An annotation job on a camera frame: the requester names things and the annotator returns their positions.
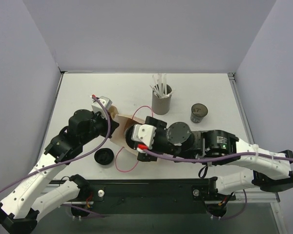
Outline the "beige pink paper bag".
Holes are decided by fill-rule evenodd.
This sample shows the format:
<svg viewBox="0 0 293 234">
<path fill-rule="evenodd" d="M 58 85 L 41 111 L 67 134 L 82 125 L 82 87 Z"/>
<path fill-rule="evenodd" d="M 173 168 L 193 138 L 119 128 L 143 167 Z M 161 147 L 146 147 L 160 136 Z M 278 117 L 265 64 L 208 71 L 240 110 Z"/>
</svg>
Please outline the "beige pink paper bag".
<svg viewBox="0 0 293 234">
<path fill-rule="evenodd" d="M 152 108 L 150 106 L 143 105 L 143 106 L 140 106 L 132 115 L 118 114 L 114 119 L 116 122 L 119 123 L 119 127 L 113 133 L 110 141 L 120 147 L 120 150 L 117 152 L 117 154 L 115 156 L 114 164 L 115 164 L 116 169 L 121 173 L 131 172 L 132 170 L 134 170 L 136 168 L 136 166 L 139 163 L 139 161 L 136 161 L 135 165 L 131 169 L 121 170 L 117 165 L 117 159 L 122 151 L 127 151 L 136 157 L 138 155 L 137 151 L 133 150 L 130 146 L 127 145 L 126 132 L 129 130 L 130 127 L 134 126 L 135 124 L 143 124 L 145 122 L 144 120 L 136 117 L 136 114 L 142 108 L 148 108 L 151 111 L 151 116 L 154 117 L 154 112 L 153 112 Z"/>
</svg>

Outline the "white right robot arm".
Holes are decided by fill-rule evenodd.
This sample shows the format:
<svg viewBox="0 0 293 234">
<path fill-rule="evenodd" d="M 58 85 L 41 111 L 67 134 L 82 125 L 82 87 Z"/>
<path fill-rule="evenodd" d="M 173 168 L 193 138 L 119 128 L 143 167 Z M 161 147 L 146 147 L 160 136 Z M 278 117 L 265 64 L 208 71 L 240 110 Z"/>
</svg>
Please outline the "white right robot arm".
<svg viewBox="0 0 293 234">
<path fill-rule="evenodd" d="M 258 187 L 278 193 L 293 188 L 292 151 L 271 152 L 223 130 L 193 131 L 184 122 L 168 126 L 147 116 L 144 123 L 125 129 L 126 145 L 138 152 L 139 161 L 161 158 L 173 162 L 211 166 L 237 166 L 241 171 L 216 176 L 207 186 L 213 199 Z"/>
</svg>

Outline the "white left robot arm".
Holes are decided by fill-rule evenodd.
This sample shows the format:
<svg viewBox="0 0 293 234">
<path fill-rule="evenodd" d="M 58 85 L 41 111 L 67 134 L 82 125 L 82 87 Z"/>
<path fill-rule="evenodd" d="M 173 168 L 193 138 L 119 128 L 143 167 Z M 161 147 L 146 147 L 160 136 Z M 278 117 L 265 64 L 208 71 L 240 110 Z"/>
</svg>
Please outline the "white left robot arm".
<svg viewBox="0 0 293 234">
<path fill-rule="evenodd" d="M 0 201 L 0 224 L 10 234 L 30 234 L 49 212 L 72 200 L 91 194 L 89 182 L 72 175 L 58 188 L 41 195 L 53 178 L 83 152 L 83 146 L 102 136 L 104 142 L 119 127 L 108 112 L 77 110 L 68 125 L 52 138 L 32 171 Z"/>
</svg>

